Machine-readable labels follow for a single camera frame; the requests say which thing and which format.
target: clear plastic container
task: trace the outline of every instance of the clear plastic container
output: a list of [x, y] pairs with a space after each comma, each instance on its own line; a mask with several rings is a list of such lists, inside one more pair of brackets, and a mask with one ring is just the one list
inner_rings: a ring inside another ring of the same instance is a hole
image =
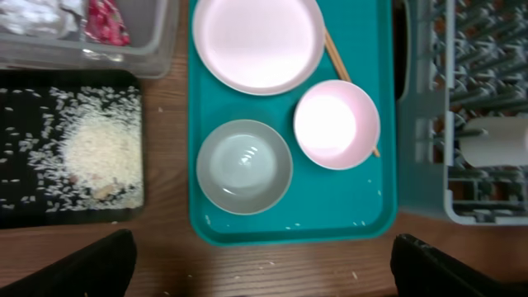
[[161, 78], [171, 68], [179, 0], [116, 0], [130, 46], [14, 35], [0, 29], [0, 68], [118, 68], [140, 78]]

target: bowl rim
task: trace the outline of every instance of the bowl rim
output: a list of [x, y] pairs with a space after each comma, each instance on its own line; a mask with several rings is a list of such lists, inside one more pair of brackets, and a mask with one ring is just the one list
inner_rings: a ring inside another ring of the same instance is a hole
[[[198, 167], [198, 162], [200, 161], [201, 158], [203, 158], [202, 156], [202, 149], [204, 148], [204, 145], [205, 145], [205, 142], [207, 141], [207, 139], [210, 138], [210, 136], [212, 136], [214, 133], [218, 132], [219, 129], [221, 128], [224, 128], [226, 125], [236, 125], [236, 124], [239, 124], [239, 123], [244, 123], [244, 122], [253, 122], [253, 123], [256, 123], [256, 124], [259, 124], [259, 125], [262, 125], [264, 126], [265, 128], [268, 128], [270, 131], [273, 132], [274, 135], [278, 136], [278, 138], [280, 139], [280, 143], [284, 145], [285, 149], [286, 149], [286, 152], [288, 153], [288, 160], [289, 160], [289, 168], [290, 168], [290, 174], [288, 175], [288, 182], [286, 183], [286, 186], [285, 188], [283, 189], [283, 191], [281, 192], [281, 194], [275, 198], [267, 207], [265, 208], [262, 208], [261, 210], [257, 210], [257, 211], [253, 211], [253, 212], [247, 212], [247, 213], [239, 213], [239, 212], [236, 212], [236, 211], [232, 211], [232, 210], [227, 210], [225, 209], [224, 207], [218, 205], [214, 200], [213, 198], [211, 198], [205, 191], [204, 191], [204, 188], [202, 187], [202, 184], [201, 184], [201, 180], [200, 180], [200, 174], [199, 174], [199, 167]], [[202, 193], [204, 193], [204, 196], [213, 204], [215, 205], [216, 207], [218, 207], [219, 209], [223, 210], [223, 211], [226, 211], [230, 214], [233, 214], [233, 215], [257, 215], [257, 214], [260, 214], [266, 210], [269, 210], [270, 208], [272, 208], [273, 206], [277, 205], [281, 200], [282, 198], [284, 198], [284, 196], [286, 195], [286, 193], [288, 192], [288, 190], [290, 189], [290, 186], [291, 186], [291, 180], [293, 178], [293, 174], [294, 174], [294, 162], [293, 162], [293, 157], [291, 155], [291, 151], [290, 151], [290, 146], [286, 143], [286, 141], [284, 140], [284, 138], [282, 137], [282, 135], [276, 131], [275, 129], [273, 129], [271, 126], [269, 126], [268, 124], [265, 124], [265, 123], [262, 123], [261, 121], [258, 121], [258, 120], [251, 120], [251, 119], [238, 119], [238, 120], [230, 120], [228, 122], [225, 122], [223, 123], [222, 125], [219, 125], [218, 127], [214, 128], [213, 131], [211, 131], [211, 133], [209, 133], [207, 135], [207, 137], [205, 138], [205, 140], [202, 142], [201, 146], [200, 146], [200, 151], [198, 152], [198, 156], [196, 157], [196, 164], [195, 164], [195, 167], [196, 167], [196, 179], [198, 180], [198, 185], [200, 186], [200, 190]]]
[[343, 171], [343, 170], [348, 170], [348, 169], [352, 169], [354, 167], [358, 167], [360, 166], [364, 161], [366, 161], [370, 155], [370, 154], [366, 154], [363, 158], [360, 159], [360, 161], [352, 164], [352, 165], [349, 165], [349, 166], [346, 166], [346, 167], [330, 167], [330, 166], [327, 166], [327, 165], [323, 165], [317, 161], [315, 161], [312, 156], [310, 156], [310, 154], [303, 148], [303, 145], [301, 145], [301, 141], [299, 140], [299, 136], [297, 135], [297, 129], [296, 129], [296, 126], [297, 126], [297, 116], [299, 114], [299, 107], [301, 105], [301, 103], [306, 99], [306, 95], [309, 94], [311, 91], [313, 91], [316, 87], [319, 87], [320, 85], [322, 84], [326, 84], [326, 83], [336, 83], [336, 82], [339, 82], [339, 83], [343, 83], [343, 84], [348, 84], [348, 85], [352, 85], [353, 87], [356, 87], [358, 90], [360, 90], [361, 92], [363, 92], [363, 94], [365, 94], [365, 96], [367, 98], [369, 98], [368, 102], [374, 107], [374, 110], [376, 111], [376, 115], [377, 115], [377, 120], [378, 120], [378, 129], [376, 131], [376, 141], [375, 141], [375, 144], [374, 146], [372, 147], [372, 150], [374, 150], [374, 148], [376, 147], [377, 143], [380, 141], [380, 135], [381, 135], [381, 119], [380, 119], [380, 112], [378, 111], [378, 107], [376, 106], [376, 104], [374, 103], [374, 101], [372, 100], [372, 98], [369, 96], [369, 94], [367, 92], [365, 92], [365, 90], [363, 90], [361, 87], [359, 87], [358, 85], [356, 85], [355, 83], [353, 82], [347, 82], [347, 81], [343, 81], [341, 79], [328, 79], [328, 80], [325, 80], [325, 81], [322, 81], [322, 82], [319, 82], [319, 83], [316, 83], [315, 85], [313, 85], [312, 87], [310, 87], [308, 89], [308, 91], [306, 91], [303, 96], [300, 98], [299, 102], [297, 103], [297, 106], [295, 107], [295, 113], [294, 113], [294, 123], [293, 123], [293, 126], [294, 126], [294, 135], [295, 135], [295, 140], [297, 141], [297, 144], [299, 145], [300, 149], [303, 151], [304, 155], [306, 157], [308, 157], [308, 159], [310, 159], [310, 161], [312, 161], [313, 163], [319, 165], [320, 167], [323, 167], [323, 168], [326, 168], [326, 169], [329, 169], [329, 170], [335, 170], [335, 171]]

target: teal tray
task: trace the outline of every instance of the teal tray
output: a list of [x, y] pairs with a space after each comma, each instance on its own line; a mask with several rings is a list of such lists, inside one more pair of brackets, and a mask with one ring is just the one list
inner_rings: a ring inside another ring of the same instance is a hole
[[[196, 0], [191, 0], [190, 27]], [[397, 212], [394, 78], [390, 0], [320, 0], [328, 30], [352, 81], [374, 100], [381, 118], [378, 148], [359, 167], [331, 171], [312, 163], [293, 132], [295, 105], [318, 82], [337, 75], [325, 54], [300, 87], [273, 97], [237, 92], [201, 62], [189, 33], [189, 206], [191, 224], [207, 242], [220, 246], [306, 243], [380, 236]], [[261, 214], [229, 214], [207, 200], [196, 179], [196, 157], [207, 135], [236, 119], [262, 121], [290, 146], [294, 176], [290, 189]]]

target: wooden surface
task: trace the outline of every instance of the wooden surface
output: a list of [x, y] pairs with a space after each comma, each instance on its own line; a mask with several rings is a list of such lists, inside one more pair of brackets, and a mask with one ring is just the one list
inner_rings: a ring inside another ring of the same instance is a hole
[[172, 71], [144, 82], [148, 204], [129, 223], [0, 231], [0, 285], [16, 281], [121, 228], [138, 264], [127, 296], [386, 296], [394, 237], [411, 233], [500, 281], [528, 281], [528, 228], [473, 228], [400, 214], [377, 239], [268, 247], [211, 247], [187, 218], [187, 4]]

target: dish rack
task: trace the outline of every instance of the dish rack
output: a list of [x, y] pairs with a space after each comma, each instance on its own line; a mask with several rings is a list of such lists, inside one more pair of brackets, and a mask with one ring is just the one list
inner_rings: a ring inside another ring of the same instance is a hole
[[458, 139], [483, 116], [528, 116], [526, 1], [407, 0], [407, 71], [398, 100], [405, 211], [458, 224], [528, 224], [528, 167], [472, 168]]

